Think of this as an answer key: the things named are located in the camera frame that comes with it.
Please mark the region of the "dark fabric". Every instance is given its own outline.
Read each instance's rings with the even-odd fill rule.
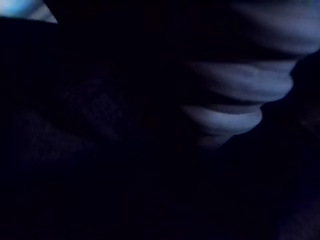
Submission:
[[[0,28],[3,239],[269,240],[319,196],[319,142],[291,121],[299,94],[219,151],[177,147],[170,98],[126,85],[155,69],[74,52],[57,25]]]

